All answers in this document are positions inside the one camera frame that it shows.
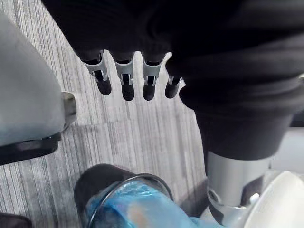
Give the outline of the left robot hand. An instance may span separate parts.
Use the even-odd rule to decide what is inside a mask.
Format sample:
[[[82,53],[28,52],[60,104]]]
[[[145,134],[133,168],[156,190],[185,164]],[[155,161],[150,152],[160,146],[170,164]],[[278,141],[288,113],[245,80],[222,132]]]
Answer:
[[[261,194],[262,179],[293,116],[303,110],[301,0],[45,0],[83,61],[99,50],[151,63],[182,78],[182,102],[202,137],[210,211],[235,228]]]

